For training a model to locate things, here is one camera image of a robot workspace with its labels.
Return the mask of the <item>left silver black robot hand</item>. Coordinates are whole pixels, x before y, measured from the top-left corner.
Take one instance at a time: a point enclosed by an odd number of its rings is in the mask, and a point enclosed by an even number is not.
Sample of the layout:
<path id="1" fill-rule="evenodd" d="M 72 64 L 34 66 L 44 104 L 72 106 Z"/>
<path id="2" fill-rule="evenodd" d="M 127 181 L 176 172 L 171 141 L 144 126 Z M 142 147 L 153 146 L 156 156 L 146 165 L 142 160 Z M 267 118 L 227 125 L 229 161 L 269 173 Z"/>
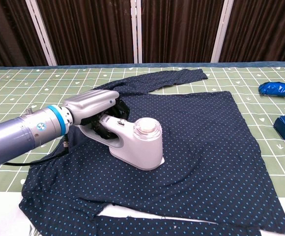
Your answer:
<path id="1" fill-rule="evenodd" d="M 114 117 L 127 120 L 130 109 L 119 98 L 119 93 L 114 90 L 93 89 L 72 96 L 63 101 L 61 109 L 67 117 L 71 116 L 70 125 L 93 140 L 113 148 L 121 148 L 124 141 L 118 133 L 106 128 L 103 118 Z"/>

